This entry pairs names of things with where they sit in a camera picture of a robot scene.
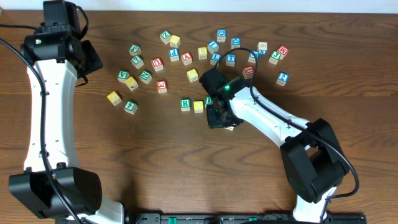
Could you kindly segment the green B block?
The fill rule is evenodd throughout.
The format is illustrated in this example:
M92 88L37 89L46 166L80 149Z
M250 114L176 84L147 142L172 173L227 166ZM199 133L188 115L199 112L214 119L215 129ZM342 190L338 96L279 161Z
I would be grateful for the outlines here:
M205 106L212 105L212 104L213 104L212 98L210 96L207 96L205 98Z

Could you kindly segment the green R block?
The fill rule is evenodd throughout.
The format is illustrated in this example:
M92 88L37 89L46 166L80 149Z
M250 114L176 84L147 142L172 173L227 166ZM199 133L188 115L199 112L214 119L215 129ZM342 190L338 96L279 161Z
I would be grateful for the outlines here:
M191 106L190 106L190 99L185 98L180 100L180 109L181 111L190 111Z

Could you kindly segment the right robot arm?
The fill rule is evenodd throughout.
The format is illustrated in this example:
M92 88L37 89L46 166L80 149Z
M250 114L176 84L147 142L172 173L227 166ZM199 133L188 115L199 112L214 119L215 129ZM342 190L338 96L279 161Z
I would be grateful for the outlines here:
M243 78L228 80L211 68L199 79L212 99L206 108L210 128L231 129L248 122L279 147L285 174L297 194L293 218L321 223L349 165L330 124L296 117L264 98Z

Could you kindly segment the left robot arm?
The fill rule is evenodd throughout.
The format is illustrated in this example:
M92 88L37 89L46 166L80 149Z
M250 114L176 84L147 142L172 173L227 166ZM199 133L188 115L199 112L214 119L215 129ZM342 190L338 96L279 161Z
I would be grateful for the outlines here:
M68 1L45 1L43 7L43 23L16 50L27 65L32 111L24 171L10 176L9 190L40 219L128 223L124 206L103 195L100 178L80 167L75 149L75 88L103 67L79 23L85 12Z

